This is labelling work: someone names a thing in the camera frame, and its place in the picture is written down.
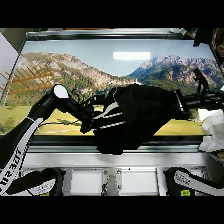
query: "white cloth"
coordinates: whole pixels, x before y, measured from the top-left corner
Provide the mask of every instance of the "white cloth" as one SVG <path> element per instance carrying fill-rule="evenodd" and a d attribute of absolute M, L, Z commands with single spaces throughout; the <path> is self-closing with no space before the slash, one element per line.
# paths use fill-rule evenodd
<path fill-rule="evenodd" d="M 213 152 L 224 149 L 224 114 L 222 110 L 207 117 L 202 125 L 205 135 L 199 150 Z"/>

